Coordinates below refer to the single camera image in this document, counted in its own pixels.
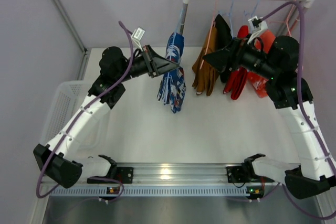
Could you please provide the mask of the brown mustard trousers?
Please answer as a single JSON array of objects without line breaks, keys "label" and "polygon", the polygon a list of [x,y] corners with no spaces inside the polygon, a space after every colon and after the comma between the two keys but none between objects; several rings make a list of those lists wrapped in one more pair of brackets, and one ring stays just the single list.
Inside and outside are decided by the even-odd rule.
[{"label": "brown mustard trousers", "polygon": [[[213,27],[207,54],[213,53],[214,51],[217,50],[216,38],[217,38],[217,29]],[[208,34],[202,46],[201,52],[199,53],[197,60],[192,66],[192,70],[195,74],[192,87],[195,89],[197,95],[201,95],[204,93],[207,96],[210,96],[214,90],[214,86],[219,77],[219,74],[212,66],[210,66],[205,61],[202,69],[199,70],[201,61],[204,57],[207,40],[208,40]]]}]

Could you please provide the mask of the blue white patterned trousers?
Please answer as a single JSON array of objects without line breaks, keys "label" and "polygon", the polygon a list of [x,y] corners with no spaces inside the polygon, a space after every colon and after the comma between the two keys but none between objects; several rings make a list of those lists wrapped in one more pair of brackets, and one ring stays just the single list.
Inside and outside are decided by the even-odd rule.
[{"label": "blue white patterned trousers", "polygon": [[184,37],[173,33],[168,39],[165,57],[179,67],[163,75],[157,93],[157,100],[169,105],[173,113],[181,111],[186,92],[184,69],[180,66],[183,50]]}]

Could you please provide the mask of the light blue wire hanger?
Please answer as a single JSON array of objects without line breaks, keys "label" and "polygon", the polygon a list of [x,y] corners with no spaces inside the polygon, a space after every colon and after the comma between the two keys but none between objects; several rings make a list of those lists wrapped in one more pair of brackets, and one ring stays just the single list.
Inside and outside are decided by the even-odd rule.
[{"label": "light blue wire hanger", "polygon": [[178,21],[178,29],[177,29],[177,33],[178,33],[178,48],[179,48],[179,59],[178,59],[178,64],[181,64],[182,61],[182,54],[183,54],[183,50],[184,50],[184,37],[183,37],[183,29],[184,29],[184,8],[181,9],[181,13],[180,13],[180,18]]}]

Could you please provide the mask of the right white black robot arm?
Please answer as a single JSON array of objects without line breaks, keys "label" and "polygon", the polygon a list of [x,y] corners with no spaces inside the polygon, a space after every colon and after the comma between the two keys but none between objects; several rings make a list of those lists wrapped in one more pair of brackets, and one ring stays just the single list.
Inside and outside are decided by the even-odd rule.
[{"label": "right white black robot arm", "polygon": [[314,112],[307,82],[298,75],[299,43],[292,37],[275,38],[268,52],[257,49],[247,38],[234,38],[226,47],[203,59],[218,72],[243,67],[265,79],[268,97],[287,124],[299,165],[294,166],[255,154],[242,163],[249,180],[269,178],[284,184],[297,199],[319,195],[335,186],[331,157]]}]

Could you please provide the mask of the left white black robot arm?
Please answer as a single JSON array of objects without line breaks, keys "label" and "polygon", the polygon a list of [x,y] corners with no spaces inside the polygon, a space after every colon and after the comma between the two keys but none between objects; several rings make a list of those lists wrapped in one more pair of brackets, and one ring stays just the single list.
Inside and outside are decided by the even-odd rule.
[{"label": "left white black robot arm", "polygon": [[124,94],[122,83],[143,74],[158,77],[179,67],[176,60],[161,57],[149,45],[139,52],[139,56],[127,59],[119,47],[105,49],[99,62],[100,75],[78,111],[46,145],[38,144],[34,148],[41,172],[63,188],[70,188],[81,179],[93,184],[115,177],[117,164],[112,158],[100,154],[80,160],[76,153],[95,125]]}]

